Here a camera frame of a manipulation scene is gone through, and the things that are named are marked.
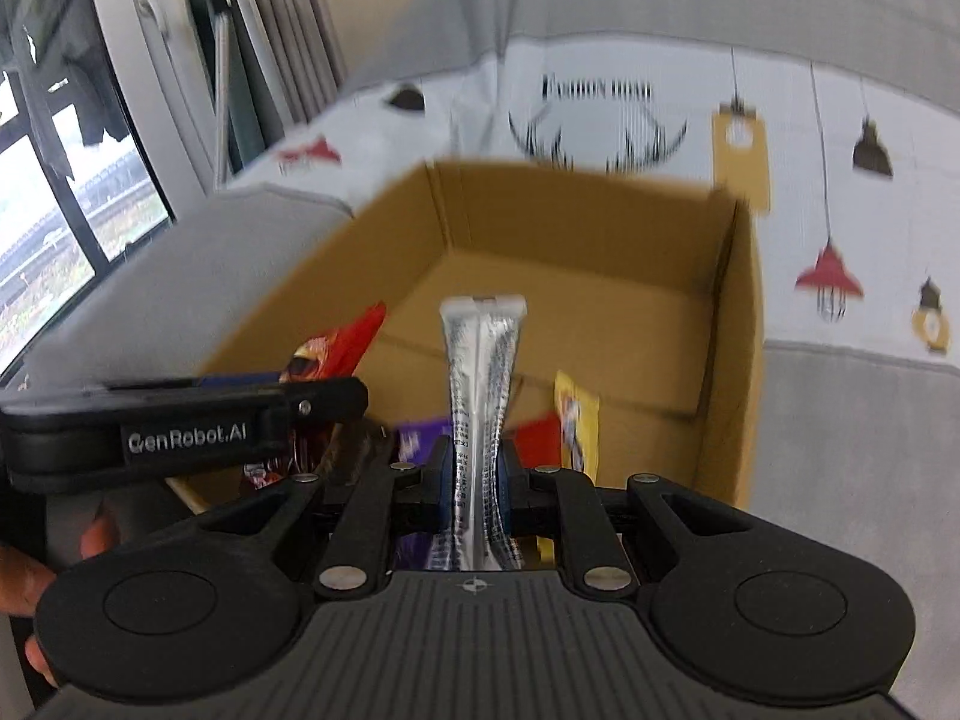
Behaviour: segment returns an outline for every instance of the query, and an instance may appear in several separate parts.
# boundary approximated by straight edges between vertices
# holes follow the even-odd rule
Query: red snack bag
[[[356,322],[309,338],[294,352],[280,373],[280,381],[313,382],[353,375],[386,316],[386,305],[377,303],[366,309]],[[312,471],[330,444],[332,434],[333,425],[328,425],[291,435],[288,457],[244,466],[244,480],[260,490],[292,473]]]
[[[352,376],[386,317],[386,305],[377,303],[366,309],[353,324],[306,341],[294,352],[293,359],[280,375],[280,381],[313,382],[334,376]]]
[[[560,465],[560,418],[556,412],[518,426],[512,439],[525,469]]]

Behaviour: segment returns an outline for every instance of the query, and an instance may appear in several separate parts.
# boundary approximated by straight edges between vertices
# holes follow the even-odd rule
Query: yellow lamp print
[[[913,313],[913,332],[933,354],[947,354],[950,323],[940,304],[940,290],[928,278],[920,287],[920,305]]]
[[[745,200],[756,214],[770,213],[770,160],[767,127],[755,108],[747,107],[737,88],[733,65],[733,100],[713,114],[713,183]]]

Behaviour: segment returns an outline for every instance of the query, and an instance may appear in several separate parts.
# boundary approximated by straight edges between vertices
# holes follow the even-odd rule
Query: finger
[[[116,519],[104,504],[100,504],[97,514],[80,537],[80,557],[84,560],[96,557],[102,552],[113,549],[120,543],[120,529]]]
[[[27,643],[23,647],[23,654],[27,656],[27,663],[32,666],[32,669],[40,672],[43,678],[55,688],[56,680],[54,680],[54,675],[50,671],[50,666],[47,665],[47,659],[43,656],[42,651],[40,651],[40,644],[37,642],[37,637],[32,635],[27,639]]]
[[[0,613],[32,617],[54,572],[13,547],[0,544]]]

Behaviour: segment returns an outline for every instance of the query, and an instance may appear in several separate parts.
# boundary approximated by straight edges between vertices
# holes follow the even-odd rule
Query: window handle
[[[160,6],[160,0],[137,0],[136,10],[141,17],[152,19],[164,40],[170,36],[170,26],[167,23],[163,8]]]

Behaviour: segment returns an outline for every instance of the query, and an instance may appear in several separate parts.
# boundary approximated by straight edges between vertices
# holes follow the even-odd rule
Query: silver snack packet
[[[522,567],[503,526],[497,458],[526,300],[450,298],[440,306],[450,366],[453,503],[450,527],[435,538],[430,568],[483,571]]]

